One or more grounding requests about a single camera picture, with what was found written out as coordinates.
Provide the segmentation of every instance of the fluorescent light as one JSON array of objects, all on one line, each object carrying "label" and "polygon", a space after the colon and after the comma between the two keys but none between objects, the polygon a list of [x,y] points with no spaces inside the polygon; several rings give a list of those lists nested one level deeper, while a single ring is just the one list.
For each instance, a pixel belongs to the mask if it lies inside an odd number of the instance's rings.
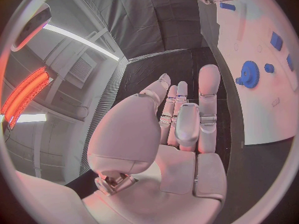
[{"label": "fluorescent light", "polygon": [[[0,120],[2,121],[4,115],[0,115]],[[37,114],[21,114],[17,123],[25,123],[25,122],[39,122],[39,121],[47,121],[47,117],[45,113],[37,113]]]},{"label": "fluorescent light", "polygon": [[87,45],[87,46],[90,46],[91,48],[94,48],[95,50],[99,51],[99,52],[102,52],[103,54],[111,57],[112,59],[118,61],[119,58],[115,55],[113,55],[112,53],[110,53],[109,51],[106,51],[105,49],[103,49],[102,47],[99,47],[98,45],[84,39],[83,37],[81,36],[78,36],[74,33],[71,33],[69,31],[66,31],[64,29],[61,29],[57,26],[53,26],[53,25],[50,25],[50,24],[47,24],[46,26],[44,26],[45,29],[47,30],[50,30],[50,31],[54,31],[54,32],[57,32],[59,34],[62,34],[62,35],[65,35],[65,36],[68,36],[76,41],[79,41],[79,42],[82,42],[83,44]]}]

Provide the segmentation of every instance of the blue component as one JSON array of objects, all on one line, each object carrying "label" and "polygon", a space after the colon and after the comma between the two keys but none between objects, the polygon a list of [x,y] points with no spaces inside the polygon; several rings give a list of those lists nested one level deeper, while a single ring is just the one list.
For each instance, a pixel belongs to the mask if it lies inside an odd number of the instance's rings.
[{"label": "blue component", "polygon": [[243,85],[243,82],[242,82],[242,78],[239,77],[239,78],[236,78],[236,84],[242,86]]},{"label": "blue component", "polygon": [[274,73],[274,65],[267,63],[265,65],[265,71],[268,73]]},{"label": "blue component", "polygon": [[281,50],[283,46],[283,40],[280,36],[278,36],[275,32],[272,33],[271,44],[277,49]]},{"label": "blue component", "polygon": [[231,4],[224,3],[224,2],[220,3],[220,7],[223,8],[223,9],[228,9],[228,10],[232,10],[232,11],[236,10],[235,5],[231,5]]},{"label": "blue component", "polygon": [[289,54],[288,57],[287,57],[287,62],[288,62],[288,65],[289,65],[290,70],[293,71],[293,70],[294,70],[294,66],[293,66],[293,62],[292,62],[292,60],[291,60],[291,56],[290,56],[290,54]]},{"label": "blue component", "polygon": [[260,70],[253,61],[246,61],[241,70],[241,80],[245,87],[254,88],[260,80]]}]

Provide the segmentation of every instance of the blue gear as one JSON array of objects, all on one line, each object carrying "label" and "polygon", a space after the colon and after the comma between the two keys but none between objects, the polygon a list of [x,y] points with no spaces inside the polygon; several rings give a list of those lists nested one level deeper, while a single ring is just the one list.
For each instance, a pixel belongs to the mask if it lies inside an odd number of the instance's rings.
[{"label": "blue gear", "polygon": [[245,87],[254,88],[260,80],[260,70],[253,61],[246,61],[241,70],[241,80]]}]

